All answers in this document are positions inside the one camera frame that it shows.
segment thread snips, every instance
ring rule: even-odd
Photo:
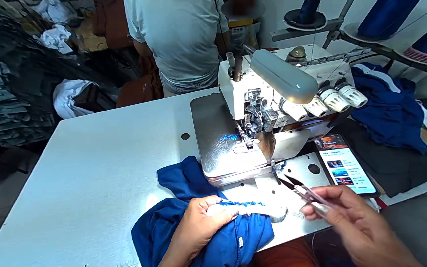
[[[317,195],[316,193],[311,191],[311,189],[306,187],[303,183],[294,179],[288,174],[283,173],[283,175],[289,180],[289,181],[286,181],[280,178],[281,180],[284,181],[283,184],[286,185],[294,193],[298,194],[306,204],[312,205],[314,210],[320,216],[325,217],[325,215],[327,214],[329,209],[331,209],[333,204],[325,200],[323,197]]]

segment phone screen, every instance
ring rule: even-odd
[[[336,185],[347,185],[357,194],[376,189],[341,135],[333,133],[314,140],[319,154]]]

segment sewing machine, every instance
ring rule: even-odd
[[[221,62],[221,92],[191,101],[202,168],[212,185],[271,172],[276,162],[295,157],[306,142],[328,133],[341,112],[347,117],[351,105],[365,104],[366,98],[354,89],[349,64],[334,60],[350,55],[333,56],[312,44],[303,47],[304,60],[291,64],[317,82],[318,92],[310,103],[298,105],[286,100],[250,68],[252,55],[243,56],[240,66],[236,62],[236,71],[232,63]],[[293,49],[271,53],[285,60]]]

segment smartphone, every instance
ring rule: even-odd
[[[340,134],[327,134],[315,139],[314,143],[322,168],[331,184],[347,185],[360,196],[379,196],[377,188]]]

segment person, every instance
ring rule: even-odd
[[[329,210],[325,219],[340,235],[355,265],[422,267],[386,220],[350,188],[323,186],[312,190],[336,205]],[[220,201],[218,196],[190,201],[159,267],[188,266],[217,230],[238,215],[224,211],[215,217],[207,217],[207,207]],[[302,212],[307,220],[320,218],[311,205],[306,205]]]
[[[223,0],[124,0],[141,56],[154,56],[166,96],[217,85],[219,53],[230,43]]]

